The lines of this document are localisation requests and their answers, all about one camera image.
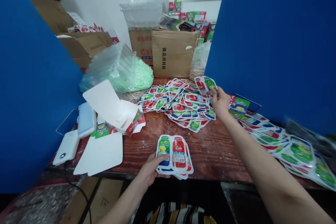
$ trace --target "pile of stickers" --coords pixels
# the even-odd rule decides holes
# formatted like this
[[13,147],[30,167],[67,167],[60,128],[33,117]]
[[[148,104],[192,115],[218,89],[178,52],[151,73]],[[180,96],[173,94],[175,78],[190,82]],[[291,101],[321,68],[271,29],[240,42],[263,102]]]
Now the pile of stickers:
[[336,177],[323,157],[304,139],[288,134],[260,114],[247,111],[240,120],[243,128],[292,174],[311,179],[336,191]]
[[161,135],[156,150],[156,157],[169,154],[156,171],[159,174],[174,175],[179,180],[185,180],[193,174],[194,168],[189,154],[189,147],[182,136]]
[[168,118],[183,128],[198,132],[216,115],[210,102],[217,86],[213,79],[196,77],[195,83],[185,79],[173,79],[166,85],[151,86],[139,100],[144,113],[164,112]]

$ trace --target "striped clothing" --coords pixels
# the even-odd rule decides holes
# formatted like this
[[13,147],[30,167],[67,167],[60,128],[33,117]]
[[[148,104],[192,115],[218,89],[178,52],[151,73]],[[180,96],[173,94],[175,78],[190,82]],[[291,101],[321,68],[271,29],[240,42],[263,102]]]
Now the striped clothing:
[[204,215],[201,207],[169,202],[150,212],[141,224],[216,224],[216,221]]

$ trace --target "white power bank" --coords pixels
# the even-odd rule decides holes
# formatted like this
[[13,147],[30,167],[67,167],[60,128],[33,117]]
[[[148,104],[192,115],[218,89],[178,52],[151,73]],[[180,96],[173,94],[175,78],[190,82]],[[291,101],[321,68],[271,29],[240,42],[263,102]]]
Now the white power bank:
[[81,104],[78,107],[78,136],[79,138],[84,138],[91,135],[92,132],[96,130],[97,118],[96,112],[87,102]]
[[66,133],[63,137],[61,145],[58,148],[58,151],[53,161],[53,165],[57,166],[65,163],[65,161],[67,160],[74,159],[78,143],[79,137],[77,134],[77,129]]

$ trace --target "person's right hand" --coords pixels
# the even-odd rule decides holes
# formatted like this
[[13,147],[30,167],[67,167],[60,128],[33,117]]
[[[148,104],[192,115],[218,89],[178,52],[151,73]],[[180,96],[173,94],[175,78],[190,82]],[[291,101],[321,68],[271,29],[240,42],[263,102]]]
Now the person's right hand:
[[224,120],[225,117],[230,116],[229,113],[229,105],[231,102],[231,96],[226,94],[221,87],[217,87],[216,89],[211,89],[212,91],[212,107],[216,113],[216,116],[220,120]]

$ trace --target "red bottle sticker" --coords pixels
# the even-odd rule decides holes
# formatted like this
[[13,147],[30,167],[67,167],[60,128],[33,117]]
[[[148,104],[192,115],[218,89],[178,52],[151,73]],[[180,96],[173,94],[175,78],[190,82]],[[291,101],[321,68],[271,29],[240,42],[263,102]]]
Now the red bottle sticker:
[[185,146],[182,138],[175,137],[173,142],[173,167],[186,168]]

